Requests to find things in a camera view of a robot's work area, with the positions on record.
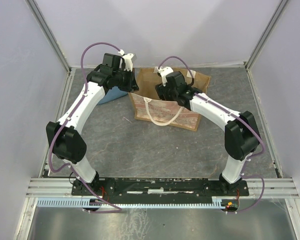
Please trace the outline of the brown canvas tote bag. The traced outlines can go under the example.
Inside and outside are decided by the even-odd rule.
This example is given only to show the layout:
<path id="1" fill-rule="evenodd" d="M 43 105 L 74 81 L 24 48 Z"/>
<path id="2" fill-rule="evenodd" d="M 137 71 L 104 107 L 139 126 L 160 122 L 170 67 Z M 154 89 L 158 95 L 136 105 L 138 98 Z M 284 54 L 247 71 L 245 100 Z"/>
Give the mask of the brown canvas tote bag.
<path id="1" fill-rule="evenodd" d="M 136 77 L 139 90 L 129 93 L 136 120 L 157 126 L 173 126 L 190 131 L 198 129 L 201 115 L 181 108 L 175 101 L 160 100 L 155 86 L 162 82 L 154 68 L 141 68 Z"/>

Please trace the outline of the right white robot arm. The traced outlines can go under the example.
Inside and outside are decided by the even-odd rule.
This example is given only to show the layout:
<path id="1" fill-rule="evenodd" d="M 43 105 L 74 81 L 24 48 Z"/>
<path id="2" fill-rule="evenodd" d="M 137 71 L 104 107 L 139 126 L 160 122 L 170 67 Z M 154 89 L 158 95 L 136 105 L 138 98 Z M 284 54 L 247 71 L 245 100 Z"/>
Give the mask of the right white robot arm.
<path id="1" fill-rule="evenodd" d="M 254 115 L 219 104 L 192 83 L 186 83 L 180 71 L 170 67 L 155 68 L 154 71 L 161 77 L 161 83 L 155 86 L 160 100 L 177 102 L 180 107 L 200 114 L 223 130 L 228 157 L 217 187 L 224 193 L 234 191 L 242 181 L 246 161 L 262 144 Z"/>

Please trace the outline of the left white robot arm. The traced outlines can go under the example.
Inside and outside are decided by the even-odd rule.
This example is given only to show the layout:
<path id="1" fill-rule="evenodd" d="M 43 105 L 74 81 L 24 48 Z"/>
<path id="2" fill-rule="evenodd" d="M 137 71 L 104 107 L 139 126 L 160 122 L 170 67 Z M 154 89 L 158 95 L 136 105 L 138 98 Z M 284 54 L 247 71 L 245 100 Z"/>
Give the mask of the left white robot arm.
<path id="1" fill-rule="evenodd" d="M 87 144 L 81 136 L 82 130 L 109 90 L 114 87 L 127 93 L 139 90 L 133 68 L 135 59 L 134 53 L 105 53 L 102 63 L 87 75 L 87 83 L 68 111 L 57 122 L 50 121 L 46 126 L 49 154 L 63 160 L 80 180 L 94 189 L 100 185 L 99 174 L 86 157 Z"/>

